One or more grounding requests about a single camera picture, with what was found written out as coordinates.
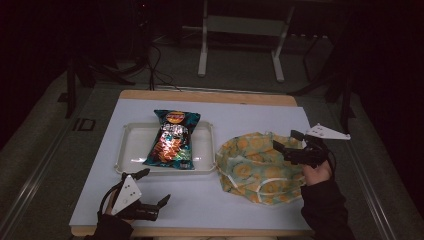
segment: hand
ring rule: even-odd
[[[303,175],[305,175],[306,185],[311,186],[331,178],[332,172],[328,161],[323,162],[316,168],[309,165],[302,165]]]
[[[116,192],[116,190],[115,190],[115,191],[113,191],[113,192],[110,194],[110,197],[109,197],[109,203],[108,203],[108,205],[107,205],[107,207],[106,207],[105,214],[112,215],[112,209],[113,209],[112,202],[113,202],[113,199],[115,198],[115,192]],[[131,220],[128,220],[128,219],[121,219],[121,220],[122,220],[122,221],[124,221],[124,222],[126,222],[126,223],[128,223],[128,224],[132,224],[132,223],[134,222],[134,219],[131,219]]]

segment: wooden table edge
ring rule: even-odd
[[[95,226],[71,227],[72,235],[93,235]],[[134,227],[133,237],[280,237],[312,236],[312,230],[269,230],[269,229],[209,229],[209,228],[151,228]]]
[[[267,106],[296,107],[293,96],[257,93],[180,92],[123,90],[119,99],[169,100],[184,102],[235,103]]]

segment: plastic tray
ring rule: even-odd
[[[208,174],[215,170],[212,125],[199,122],[191,135],[194,170],[144,165],[156,135],[159,123],[129,123],[124,126],[121,149],[115,169],[118,173],[136,173],[150,168],[149,175]]]

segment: chip bag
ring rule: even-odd
[[[154,110],[160,128],[143,163],[149,166],[193,170],[191,134],[200,114],[175,110]]]

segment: yellow floral cloth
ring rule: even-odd
[[[302,147],[300,141],[272,132],[249,133],[221,146],[215,159],[225,192],[267,205],[301,197],[300,186],[305,183],[302,168],[284,161],[283,154],[272,147],[273,140],[287,148]]]

